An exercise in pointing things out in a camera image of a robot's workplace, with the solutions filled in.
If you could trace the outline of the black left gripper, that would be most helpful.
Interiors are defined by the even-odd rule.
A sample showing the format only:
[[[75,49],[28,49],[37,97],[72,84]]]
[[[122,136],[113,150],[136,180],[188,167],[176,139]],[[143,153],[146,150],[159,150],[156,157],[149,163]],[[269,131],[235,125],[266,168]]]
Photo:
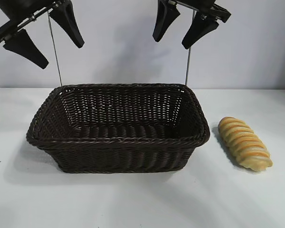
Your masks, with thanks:
[[[48,60],[35,46],[27,31],[21,28],[35,21],[46,11],[52,9],[49,16],[78,48],[82,48],[85,43],[77,26],[70,0],[0,0],[0,9],[9,18],[9,21],[0,27],[0,43],[6,36],[15,34],[5,41],[3,47],[42,69],[48,66]]]

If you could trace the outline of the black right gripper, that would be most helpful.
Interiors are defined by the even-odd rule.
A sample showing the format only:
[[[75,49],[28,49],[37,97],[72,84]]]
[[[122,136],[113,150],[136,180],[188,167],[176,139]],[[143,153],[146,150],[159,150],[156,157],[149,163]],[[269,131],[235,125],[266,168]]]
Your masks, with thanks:
[[[189,49],[203,36],[216,30],[219,26],[218,19],[226,23],[231,16],[231,13],[217,5],[215,0],[158,0],[157,2],[157,17],[152,34],[156,42],[162,39],[168,27],[180,15],[176,7],[178,4],[193,10],[192,24],[182,40],[185,49]]]

